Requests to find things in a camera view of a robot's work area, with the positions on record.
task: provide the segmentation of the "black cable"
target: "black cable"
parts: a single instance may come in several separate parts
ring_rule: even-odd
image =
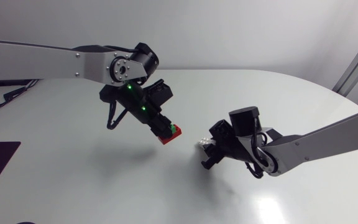
[[[30,82],[30,84],[19,94],[17,94],[16,96],[13,96],[11,100],[5,101],[3,103],[0,104],[0,108],[5,106],[6,104],[8,104],[9,102],[13,101],[14,99],[16,99],[17,97],[19,97],[21,94],[23,94],[24,92],[26,92],[29,88],[32,88],[35,84],[38,83],[39,80],[32,80]]]
[[[23,90],[23,91],[26,91],[28,90],[29,88],[33,87],[35,84],[37,84],[39,80],[31,80],[30,81],[30,84]]]
[[[114,128],[116,128],[117,125],[119,124],[119,122],[124,118],[125,114],[128,112],[127,109],[124,109],[124,111],[122,111],[121,114],[118,116],[117,120],[111,122],[112,118],[114,117],[114,114],[116,113],[116,106],[117,106],[116,101],[113,101],[112,103],[110,103],[109,118],[107,121],[107,128],[110,130],[113,130]]]
[[[256,135],[257,135],[257,136],[258,136],[258,135],[263,136],[263,137],[264,137],[264,145],[267,144],[267,135],[266,135],[265,133],[257,133]]]
[[[110,49],[113,49],[113,50],[119,50],[119,51],[123,51],[123,52],[128,52],[128,53],[134,53],[134,52],[138,52],[139,50],[137,49],[126,49],[124,47],[116,47],[116,46],[104,46],[104,47],[107,47],[107,48],[110,48]]]
[[[249,165],[248,162],[246,162],[246,166],[247,166],[247,169],[249,169],[249,172],[257,179],[261,179],[263,176],[264,176],[264,173],[263,172],[260,172],[260,173],[256,173],[255,170],[253,170],[253,168]]]

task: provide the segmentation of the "white table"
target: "white table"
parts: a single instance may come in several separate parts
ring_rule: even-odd
[[[228,112],[258,106],[262,126],[305,134],[358,106],[299,78],[255,70],[159,70],[173,98],[162,113],[183,134],[163,146],[128,114],[106,129],[103,85],[44,80],[0,109],[0,141],[21,141],[0,175],[0,224],[358,223],[358,151],[251,176],[195,147]]]

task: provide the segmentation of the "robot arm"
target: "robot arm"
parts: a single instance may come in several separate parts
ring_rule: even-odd
[[[160,114],[160,106],[173,96],[171,89],[163,80],[141,87],[158,64],[156,54],[143,43],[135,49],[98,45],[65,49],[0,41],[0,80],[85,78],[106,84],[99,94],[110,104],[107,127],[114,129],[130,112],[165,144],[181,133]],[[112,123],[117,101],[125,110]]]
[[[229,115],[232,125],[218,121],[209,130],[213,138],[199,142],[209,157],[201,162],[206,169],[231,157],[244,161],[256,178],[263,172],[276,177],[303,162],[358,150],[358,113],[303,136],[282,136],[272,128],[261,128],[256,107]]]

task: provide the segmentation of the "white wall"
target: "white wall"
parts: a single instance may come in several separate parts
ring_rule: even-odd
[[[160,68],[255,68],[332,88],[358,51],[358,0],[0,0],[0,39],[145,42]]]

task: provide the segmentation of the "red block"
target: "red block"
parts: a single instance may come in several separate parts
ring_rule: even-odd
[[[160,140],[160,142],[162,144],[166,144],[168,142],[170,142],[172,139],[178,137],[179,135],[181,135],[181,129],[174,124],[174,127],[177,129],[177,131],[175,133],[173,133],[172,137],[168,138],[168,139],[161,139],[161,137],[158,137],[158,140]]]

